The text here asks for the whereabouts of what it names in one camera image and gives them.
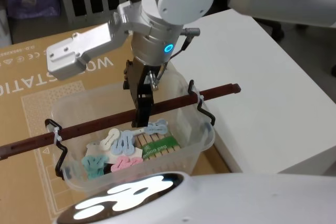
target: white clip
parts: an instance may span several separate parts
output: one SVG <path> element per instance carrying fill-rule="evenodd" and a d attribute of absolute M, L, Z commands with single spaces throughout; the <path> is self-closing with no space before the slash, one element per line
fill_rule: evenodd
<path fill-rule="evenodd" d="M 199 90 L 193 85 L 192 91 L 194 91 L 197 94 L 197 103 L 202 101 L 202 104 L 204 103 L 204 95 L 201 95 Z"/>
<path fill-rule="evenodd" d="M 99 143 L 99 147 L 102 151 L 107 151 L 108 149 L 111 148 L 111 145 L 113 144 L 113 142 L 117 139 L 119 139 L 121 132 L 118 129 L 111 129 L 109 131 L 108 136 L 101 140 Z"/>
<path fill-rule="evenodd" d="M 54 128 L 54 144 L 56 144 L 57 141 L 61 142 L 62 141 L 62 137 L 60 135 L 58 135 L 58 131 L 59 131 L 59 127 L 55 127 Z"/>

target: blue indicator light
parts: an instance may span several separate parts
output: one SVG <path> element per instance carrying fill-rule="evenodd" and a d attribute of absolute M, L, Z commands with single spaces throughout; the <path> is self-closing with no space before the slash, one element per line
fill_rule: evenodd
<path fill-rule="evenodd" d="M 173 50 L 174 45 L 173 44 L 169 44 L 164 48 L 164 52 L 170 52 L 171 50 Z"/>

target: white desk surface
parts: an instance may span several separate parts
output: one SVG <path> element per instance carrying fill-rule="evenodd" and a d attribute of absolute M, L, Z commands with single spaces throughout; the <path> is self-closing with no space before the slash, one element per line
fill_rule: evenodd
<path fill-rule="evenodd" d="M 227 10 L 185 27 L 201 29 L 172 60 L 186 81 L 242 88 L 206 102 L 234 171 L 278 173 L 336 146 L 336 105 L 252 18 Z"/>

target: metal bracket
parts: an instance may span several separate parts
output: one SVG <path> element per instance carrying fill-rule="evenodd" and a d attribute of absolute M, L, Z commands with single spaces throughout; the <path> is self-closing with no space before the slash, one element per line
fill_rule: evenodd
<path fill-rule="evenodd" d="M 189 86 L 188 86 L 188 94 L 196 94 L 193 91 L 193 86 L 194 86 L 194 80 L 190 80 Z M 197 110 L 200 111 L 202 114 L 208 116 L 211 119 L 211 125 L 215 125 L 216 117 L 212 115 L 210 112 L 206 111 L 205 109 L 202 109 L 203 101 L 202 99 L 199 100 L 199 103 L 197 105 Z"/>
<path fill-rule="evenodd" d="M 55 132 L 54 129 L 55 129 L 56 127 L 58 127 L 60 131 L 62 130 L 62 126 L 59 125 L 58 123 L 56 123 L 56 122 L 55 122 L 54 120 L 52 120 L 52 119 L 46 119 L 46 120 L 44 121 L 44 124 L 45 124 L 47 130 L 50 131 L 50 132 Z M 59 160 L 58 160 L 58 162 L 57 162 L 57 164 L 56 164 L 56 166 L 55 166 L 55 173 L 56 173 L 56 176 L 57 176 L 57 177 L 60 177 L 60 178 L 62 178 L 62 180 L 64 180 L 64 175 L 63 175 L 63 171 L 61 170 L 61 167 L 62 167 L 62 164 L 63 164 L 63 162 L 64 162 L 65 157 L 67 156 L 68 149 L 67 149 L 64 145 L 62 145 L 60 141 L 56 141 L 56 146 L 57 146 L 60 150 L 62 150 L 62 154 L 61 154 L 61 156 L 59 157 Z"/>

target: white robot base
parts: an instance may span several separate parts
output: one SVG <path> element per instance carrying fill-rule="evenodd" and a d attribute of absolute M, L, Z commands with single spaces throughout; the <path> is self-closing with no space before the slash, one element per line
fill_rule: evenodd
<path fill-rule="evenodd" d="M 54 224 L 335 223 L 336 179 L 161 173 L 73 205 Z"/>

